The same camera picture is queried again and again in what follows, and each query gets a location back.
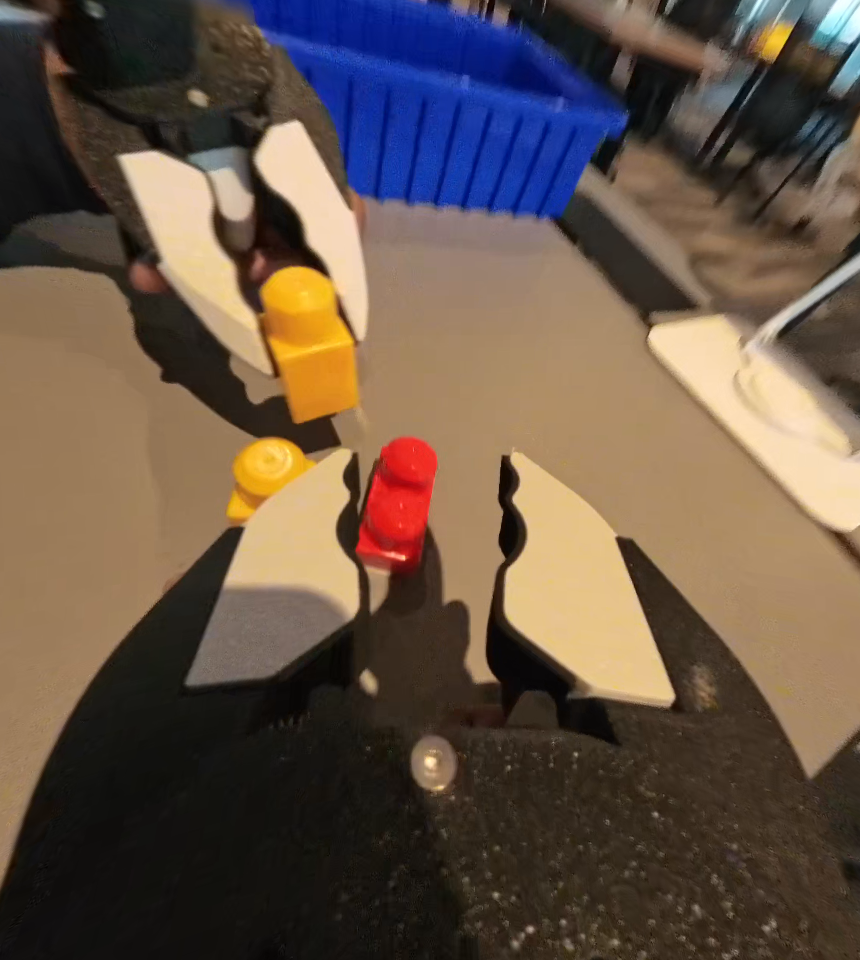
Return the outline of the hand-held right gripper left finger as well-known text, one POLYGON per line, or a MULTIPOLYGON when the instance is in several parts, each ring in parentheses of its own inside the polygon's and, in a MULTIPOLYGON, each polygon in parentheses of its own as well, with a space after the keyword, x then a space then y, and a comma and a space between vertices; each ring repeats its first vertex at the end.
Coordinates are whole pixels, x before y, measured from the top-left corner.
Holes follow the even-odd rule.
POLYGON ((351 633, 364 589, 340 522, 355 515, 358 481, 356 455, 336 448, 238 525, 186 689, 292 678, 351 633))

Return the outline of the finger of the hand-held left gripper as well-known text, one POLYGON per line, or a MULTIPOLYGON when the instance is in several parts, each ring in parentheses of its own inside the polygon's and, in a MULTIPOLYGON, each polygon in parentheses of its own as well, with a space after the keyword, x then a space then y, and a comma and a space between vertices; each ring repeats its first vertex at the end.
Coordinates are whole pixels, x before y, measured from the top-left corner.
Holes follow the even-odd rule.
POLYGON ((356 214, 299 121, 271 125, 252 153, 253 170, 280 233, 311 255, 334 283, 357 343, 368 332, 368 279, 356 214))
POLYGON ((274 376, 237 260, 218 232, 218 207, 207 174, 159 150, 121 154, 117 162, 172 291, 234 357, 274 376))

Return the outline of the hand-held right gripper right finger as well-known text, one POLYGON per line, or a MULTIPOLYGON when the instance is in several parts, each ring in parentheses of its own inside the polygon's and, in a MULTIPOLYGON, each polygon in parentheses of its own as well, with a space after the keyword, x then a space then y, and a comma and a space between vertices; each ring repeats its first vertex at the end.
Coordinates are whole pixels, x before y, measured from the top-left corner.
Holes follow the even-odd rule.
POLYGON ((501 458, 497 569, 487 660, 499 644, 534 689, 569 701, 670 707, 676 690, 618 536, 573 490, 519 450, 501 458))

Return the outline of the yellow one-stud block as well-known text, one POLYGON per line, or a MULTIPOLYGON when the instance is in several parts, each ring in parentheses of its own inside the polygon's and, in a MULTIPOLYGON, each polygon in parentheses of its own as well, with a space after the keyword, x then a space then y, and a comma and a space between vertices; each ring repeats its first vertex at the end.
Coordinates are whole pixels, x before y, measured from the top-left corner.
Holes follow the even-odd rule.
POLYGON ((234 486, 226 509, 231 525, 242 525, 268 498, 315 466, 303 450, 285 438, 259 438, 234 459, 234 486))
POLYGON ((293 423, 356 407, 356 344, 327 276, 308 267, 287 267, 263 284, 259 297, 268 353, 293 423))

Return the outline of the red two-stud block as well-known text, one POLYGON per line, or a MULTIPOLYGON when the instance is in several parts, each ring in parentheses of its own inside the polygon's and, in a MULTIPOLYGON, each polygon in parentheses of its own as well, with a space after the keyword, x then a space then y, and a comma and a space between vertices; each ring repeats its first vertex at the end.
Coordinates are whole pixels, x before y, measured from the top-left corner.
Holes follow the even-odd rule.
POLYGON ((436 450, 422 438, 398 437, 382 447, 369 479, 356 547, 366 566, 395 575, 419 567, 437 472, 436 450))

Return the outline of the person's left forearm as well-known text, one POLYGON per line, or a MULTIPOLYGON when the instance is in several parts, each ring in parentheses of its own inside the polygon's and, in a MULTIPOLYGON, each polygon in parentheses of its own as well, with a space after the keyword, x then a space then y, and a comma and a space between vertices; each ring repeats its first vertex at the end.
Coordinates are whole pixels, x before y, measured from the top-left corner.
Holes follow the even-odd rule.
POLYGON ((107 214, 72 157, 35 27, 0 24, 0 246, 40 217, 107 214))

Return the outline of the blue ribbed plastic bin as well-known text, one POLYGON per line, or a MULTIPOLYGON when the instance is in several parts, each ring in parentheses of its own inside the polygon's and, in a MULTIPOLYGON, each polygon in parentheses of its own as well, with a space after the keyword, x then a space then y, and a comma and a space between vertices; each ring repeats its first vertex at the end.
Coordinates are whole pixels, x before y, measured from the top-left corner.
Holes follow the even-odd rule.
POLYGON ((528 30, 397 1, 251 3, 380 201, 556 219, 628 114, 528 30))

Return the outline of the white stand base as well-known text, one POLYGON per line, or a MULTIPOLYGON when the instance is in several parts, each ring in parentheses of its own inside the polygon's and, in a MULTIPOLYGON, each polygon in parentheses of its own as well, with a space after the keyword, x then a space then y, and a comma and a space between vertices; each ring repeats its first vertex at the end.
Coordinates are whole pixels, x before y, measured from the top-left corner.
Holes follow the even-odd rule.
POLYGON ((860 527, 860 417, 806 366, 724 315, 660 323, 648 347, 811 520, 860 527))

